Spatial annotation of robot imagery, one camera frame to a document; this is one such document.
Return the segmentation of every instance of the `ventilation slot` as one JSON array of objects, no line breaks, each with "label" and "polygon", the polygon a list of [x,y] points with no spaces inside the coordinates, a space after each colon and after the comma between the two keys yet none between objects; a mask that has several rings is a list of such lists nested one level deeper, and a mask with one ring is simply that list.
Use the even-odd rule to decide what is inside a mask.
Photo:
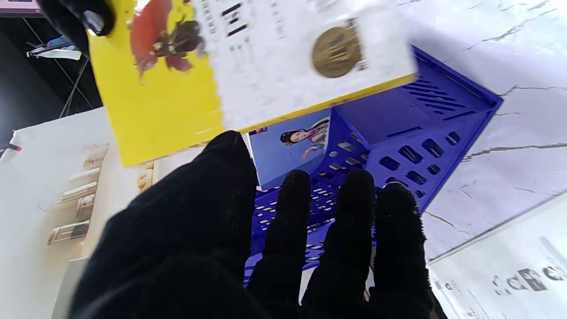
[{"label": "ventilation slot", "polygon": [[394,134],[386,135],[386,137],[393,137],[393,136],[396,136],[396,135],[402,135],[402,134],[404,134],[404,133],[408,133],[408,132],[411,132],[411,131],[416,131],[416,130],[418,130],[418,129],[421,129],[421,127],[418,126],[418,127],[406,129],[406,130],[401,131],[401,132],[397,132],[397,133],[394,133]]},{"label": "ventilation slot", "polygon": [[396,160],[391,158],[390,156],[382,157],[382,159],[380,160],[380,165],[391,171],[395,171],[398,167],[400,167],[400,163],[396,162]]},{"label": "ventilation slot", "polygon": [[457,132],[453,131],[453,132],[447,134],[445,139],[447,140],[447,142],[449,142],[449,144],[457,145],[457,143],[460,141],[460,136]]},{"label": "ventilation slot", "polygon": [[418,89],[416,87],[410,87],[410,86],[402,86],[402,87],[406,90],[426,92],[426,93],[439,94],[439,95],[447,95],[447,93],[443,92],[443,91],[431,91],[431,90],[426,90],[426,89]]},{"label": "ventilation slot", "polygon": [[427,170],[431,173],[431,175],[437,175],[438,172],[441,171],[439,166],[433,164],[427,168]]},{"label": "ventilation slot", "polygon": [[338,142],[337,146],[340,147],[343,150],[346,150],[349,153],[352,153],[354,150],[356,150],[356,147],[354,147],[354,145],[352,145],[349,142],[345,142],[345,141]]},{"label": "ventilation slot", "polygon": [[339,163],[331,163],[329,165],[329,168],[338,171],[338,170],[342,169],[342,165],[340,165]]},{"label": "ventilation slot", "polygon": [[423,185],[425,184],[425,182],[427,182],[427,179],[416,171],[409,171],[405,176],[418,185]]},{"label": "ventilation slot", "polygon": [[430,138],[425,140],[425,142],[423,142],[421,146],[423,146],[423,148],[426,149],[429,152],[429,154],[431,154],[435,158],[441,157],[441,155],[443,155],[443,153],[445,152],[441,148],[441,146],[439,146],[439,144],[437,144],[434,140]]},{"label": "ventilation slot", "polygon": [[431,99],[424,99],[424,98],[417,98],[417,99],[420,100],[420,101],[423,101],[423,102],[437,103],[437,104],[443,104],[443,105],[455,106],[455,107],[461,107],[461,108],[465,107],[462,104],[445,102],[445,101],[441,101],[441,100],[431,100]]},{"label": "ventilation slot", "polygon": [[431,95],[431,94],[425,94],[425,93],[418,93],[418,92],[410,92],[411,95],[419,95],[419,96],[425,96],[427,98],[434,98],[434,99],[439,99],[439,100],[445,100],[445,101],[455,101],[454,98],[444,98],[441,96],[436,96],[436,95]]},{"label": "ventilation slot", "polygon": [[350,138],[352,138],[356,142],[359,142],[360,144],[362,144],[362,141],[360,140],[360,138],[358,138],[358,136],[356,136],[356,134],[354,134],[354,132],[350,133]]},{"label": "ventilation slot", "polygon": [[436,108],[438,110],[455,112],[454,108],[450,108],[450,107],[446,107],[446,106],[433,105],[433,104],[426,104],[425,106],[430,107],[430,108]]},{"label": "ventilation slot", "polygon": [[406,187],[408,187],[408,185],[407,185],[406,183],[400,181],[399,179],[397,179],[397,178],[395,178],[395,177],[390,177],[390,178],[386,179],[386,184],[387,184],[387,183],[400,183],[400,184],[403,184],[403,185],[405,185]]},{"label": "ventilation slot", "polygon": [[347,164],[349,164],[349,165],[352,165],[352,166],[356,167],[356,168],[364,169],[364,167],[362,166],[362,164],[360,164],[360,161],[357,160],[356,158],[349,157],[349,158],[346,159],[345,162],[346,162]]},{"label": "ventilation slot", "polygon": [[413,86],[418,86],[418,87],[426,87],[428,89],[438,89],[439,87],[433,86],[433,85],[427,85],[427,84],[419,84],[419,83],[410,83],[408,84],[408,86],[410,86],[411,88]]},{"label": "ventilation slot", "polygon": [[402,147],[398,152],[403,157],[407,158],[410,162],[414,164],[417,164],[421,162],[422,159],[424,159],[423,156],[421,156],[419,153],[417,153],[414,149],[412,149],[408,145]]}]

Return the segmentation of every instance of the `dark background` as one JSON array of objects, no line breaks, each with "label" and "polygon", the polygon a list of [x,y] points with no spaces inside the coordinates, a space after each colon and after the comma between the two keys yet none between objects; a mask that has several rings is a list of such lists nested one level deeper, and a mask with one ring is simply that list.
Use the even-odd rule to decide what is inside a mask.
[{"label": "dark background", "polygon": [[[13,130],[59,117],[73,88],[64,71],[75,81],[84,57],[79,61],[26,57],[33,50],[27,43],[45,44],[59,36],[44,18],[0,18],[0,149],[10,141]],[[102,106],[90,63],[77,89],[85,97],[75,91],[68,115]]]}]

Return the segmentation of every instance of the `book cover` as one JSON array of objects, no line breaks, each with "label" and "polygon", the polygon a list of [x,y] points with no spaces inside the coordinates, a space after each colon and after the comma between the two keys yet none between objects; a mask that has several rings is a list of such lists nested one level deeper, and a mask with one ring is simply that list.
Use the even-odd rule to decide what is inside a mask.
[{"label": "book cover", "polygon": [[124,166],[412,81],[389,0],[113,0],[90,38]]}]

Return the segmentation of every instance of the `marble surface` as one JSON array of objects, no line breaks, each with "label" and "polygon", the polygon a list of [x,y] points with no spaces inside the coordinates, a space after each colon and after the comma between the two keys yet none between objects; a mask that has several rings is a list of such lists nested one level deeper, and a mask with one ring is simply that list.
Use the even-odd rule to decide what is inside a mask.
[{"label": "marble surface", "polygon": [[427,207],[429,259],[567,190],[567,3],[399,0],[411,42],[504,98]]}]

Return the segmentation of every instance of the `printed picture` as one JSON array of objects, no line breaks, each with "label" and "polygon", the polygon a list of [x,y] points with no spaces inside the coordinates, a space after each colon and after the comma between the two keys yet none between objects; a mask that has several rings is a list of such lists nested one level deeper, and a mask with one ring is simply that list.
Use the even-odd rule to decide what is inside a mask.
[{"label": "printed picture", "polygon": [[138,176],[138,188],[144,192],[153,184],[154,179],[154,161],[140,165]]},{"label": "printed picture", "polygon": [[285,146],[290,146],[296,143],[299,143],[303,140],[309,139],[315,146],[308,148],[301,159],[305,160],[309,153],[316,152],[318,150],[325,150],[327,149],[327,141],[328,141],[328,133],[329,130],[329,121],[330,117],[326,117],[325,119],[313,124],[313,126],[309,129],[295,129],[293,131],[285,132],[280,136],[280,141]]},{"label": "printed picture", "polygon": [[[183,5],[191,4],[184,0]],[[196,51],[198,57],[205,55],[205,40],[199,35],[201,27],[197,21],[186,20],[186,15],[183,15],[168,33],[167,22],[172,8],[172,0],[140,0],[134,8],[130,46],[140,78],[161,57],[165,59],[168,69],[186,72],[193,68],[187,57],[188,52]]]},{"label": "printed picture", "polygon": [[292,169],[314,171],[329,143],[331,111],[322,110],[249,133],[263,190],[279,186]]},{"label": "printed picture", "polygon": [[48,245],[87,236],[100,171],[107,151],[108,144],[85,146],[81,150],[85,157],[79,171],[69,176],[59,195],[51,198],[49,203],[40,203],[41,210],[58,214],[60,220],[66,221],[66,224],[58,225],[53,229]]}]

